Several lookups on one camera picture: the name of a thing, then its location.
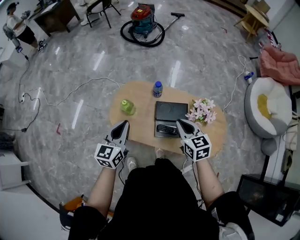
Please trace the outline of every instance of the white shirt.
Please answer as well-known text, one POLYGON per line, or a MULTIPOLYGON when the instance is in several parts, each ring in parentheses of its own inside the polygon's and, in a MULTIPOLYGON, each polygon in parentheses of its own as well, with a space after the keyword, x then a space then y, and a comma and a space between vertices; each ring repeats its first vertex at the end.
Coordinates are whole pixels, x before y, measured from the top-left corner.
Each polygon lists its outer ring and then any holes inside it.
MULTIPOLYGON (((15 15, 8 15, 7 16, 7 26, 12 30, 14 29, 16 24, 19 23, 20 21, 22 21, 22 19, 18 18, 15 15)), ((24 32, 25 28, 26 28, 26 25, 25 25, 24 22, 22 22, 21 25, 14 30, 15 35, 19 36, 22 32, 24 32)))

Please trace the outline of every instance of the blue bottle cap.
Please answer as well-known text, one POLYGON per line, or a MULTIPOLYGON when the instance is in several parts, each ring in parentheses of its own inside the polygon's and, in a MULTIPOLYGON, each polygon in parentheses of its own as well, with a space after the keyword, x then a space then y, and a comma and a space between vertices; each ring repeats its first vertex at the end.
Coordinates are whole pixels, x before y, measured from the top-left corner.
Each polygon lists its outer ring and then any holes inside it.
POLYGON ((157 81, 157 82, 155 83, 155 86, 156 86, 157 88, 160 88, 160 87, 161 87, 161 82, 160 82, 160 81, 157 81))

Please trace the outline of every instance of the black and white marker cube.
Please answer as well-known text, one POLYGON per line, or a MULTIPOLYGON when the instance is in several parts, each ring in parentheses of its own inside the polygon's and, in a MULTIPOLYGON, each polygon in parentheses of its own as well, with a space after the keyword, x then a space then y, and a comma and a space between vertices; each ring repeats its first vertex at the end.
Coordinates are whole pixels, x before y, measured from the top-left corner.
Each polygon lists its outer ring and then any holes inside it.
POLYGON ((207 134, 181 140, 184 152, 194 162, 210 157, 211 142, 207 134))
POLYGON ((101 166, 115 169, 124 158, 124 154, 119 147, 99 143, 94 158, 101 166))

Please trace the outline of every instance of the vacuum wand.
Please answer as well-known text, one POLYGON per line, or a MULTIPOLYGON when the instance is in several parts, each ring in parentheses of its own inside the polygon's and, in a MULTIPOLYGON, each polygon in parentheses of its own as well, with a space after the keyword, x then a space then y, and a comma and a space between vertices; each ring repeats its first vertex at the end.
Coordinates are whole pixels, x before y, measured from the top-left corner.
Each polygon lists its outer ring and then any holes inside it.
MULTIPOLYGON (((185 17, 184 13, 171 13, 172 16, 176 16, 176 18, 168 25, 165 27, 165 31, 167 31, 169 29, 169 27, 171 27, 171 25, 176 22, 178 19, 180 19, 181 17, 185 17)), ((155 39, 159 39, 159 37, 162 35, 163 33, 160 32, 160 34, 158 34, 158 36, 155 39)))

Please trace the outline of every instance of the pink cloth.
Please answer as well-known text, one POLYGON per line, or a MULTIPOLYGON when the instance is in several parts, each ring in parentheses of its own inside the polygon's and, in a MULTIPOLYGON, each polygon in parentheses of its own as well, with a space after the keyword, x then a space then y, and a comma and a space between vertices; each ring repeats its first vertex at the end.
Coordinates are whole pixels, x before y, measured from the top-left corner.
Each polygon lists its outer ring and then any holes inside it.
POLYGON ((262 77, 271 77, 283 85, 300 85, 300 68, 294 54, 266 45, 260 62, 262 77))

